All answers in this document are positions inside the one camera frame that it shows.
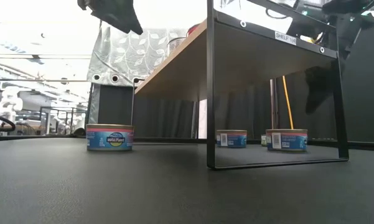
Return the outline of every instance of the can label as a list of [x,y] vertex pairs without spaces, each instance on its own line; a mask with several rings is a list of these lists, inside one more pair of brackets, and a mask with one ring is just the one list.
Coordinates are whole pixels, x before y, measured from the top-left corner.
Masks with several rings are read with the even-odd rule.
[[133,146],[134,132],[131,129],[87,129],[87,149],[127,151]]
[[217,135],[217,146],[223,147],[246,147],[245,134],[227,134],[221,133]]
[[307,134],[305,133],[271,133],[267,135],[269,150],[305,151],[307,149]]

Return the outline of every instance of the shelf label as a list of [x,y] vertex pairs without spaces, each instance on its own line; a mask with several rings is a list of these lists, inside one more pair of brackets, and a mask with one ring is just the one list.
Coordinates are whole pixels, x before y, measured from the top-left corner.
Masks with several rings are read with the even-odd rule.
[[291,37],[290,35],[286,35],[286,34],[283,34],[283,33],[280,33],[280,32],[275,31],[275,39],[283,41],[283,42],[288,43],[288,44],[296,45],[296,38],[295,37]]

